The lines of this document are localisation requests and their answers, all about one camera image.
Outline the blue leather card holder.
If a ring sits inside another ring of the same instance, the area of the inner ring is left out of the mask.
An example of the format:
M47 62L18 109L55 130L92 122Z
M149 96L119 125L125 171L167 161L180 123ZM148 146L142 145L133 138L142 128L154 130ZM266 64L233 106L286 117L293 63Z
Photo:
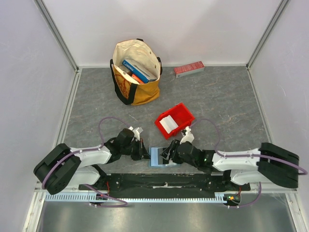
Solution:
M150 167L156 167L156 168L165 168L165 167L171 167L176 166L178 164L172 162L172 160L167 161L166 159L163 159L163 157L160 155L164 150L166 150L166 147L150 147L149 148L149 155L150 155Z

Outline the white cards stack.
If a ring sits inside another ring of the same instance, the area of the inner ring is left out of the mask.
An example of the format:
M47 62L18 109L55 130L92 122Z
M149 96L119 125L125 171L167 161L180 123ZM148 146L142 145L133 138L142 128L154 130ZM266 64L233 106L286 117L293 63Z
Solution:
M167 134L178 128L178 124L174 121L171 115L162 118L159 122Z

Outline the red plastic bin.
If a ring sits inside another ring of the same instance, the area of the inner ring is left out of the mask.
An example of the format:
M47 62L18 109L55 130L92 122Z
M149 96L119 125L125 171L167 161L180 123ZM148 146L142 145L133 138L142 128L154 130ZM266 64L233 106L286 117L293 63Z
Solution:
M171 133L167 134L162 125L160 124L160 120L168 115L174 119L174 121L178 124L178 128L173 130ZM170 137L176 136L179 132L181 132L185 127L190 126L192 122L195 120L193 114L189 111L189 109L181 102L174 107L168 109L158 116L155 120L154 124L157 126L159 131L162 133L164 138L167 140Z

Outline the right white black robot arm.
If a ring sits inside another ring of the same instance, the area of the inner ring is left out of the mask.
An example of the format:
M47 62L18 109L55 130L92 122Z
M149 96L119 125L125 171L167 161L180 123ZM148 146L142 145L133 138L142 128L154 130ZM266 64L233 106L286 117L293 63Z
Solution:
M224 172L221 184L226 190L251 182L298 188L299 156L272 143L248 151L223 152L200 150L190 142L173 140L159 155L165 161L187 163L207 174Z

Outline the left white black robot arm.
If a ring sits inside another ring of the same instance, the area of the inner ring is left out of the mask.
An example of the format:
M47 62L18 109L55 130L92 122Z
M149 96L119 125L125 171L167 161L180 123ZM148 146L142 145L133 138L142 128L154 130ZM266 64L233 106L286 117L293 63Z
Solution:
M88 184L100 190L106 186L106 173L100 164L110 164L130 156L132 160L148 159L140 134L141 127L120 131L117 137L90 148L70 148L58 144L34 168L33 173L49 194L55 195L67 187Z

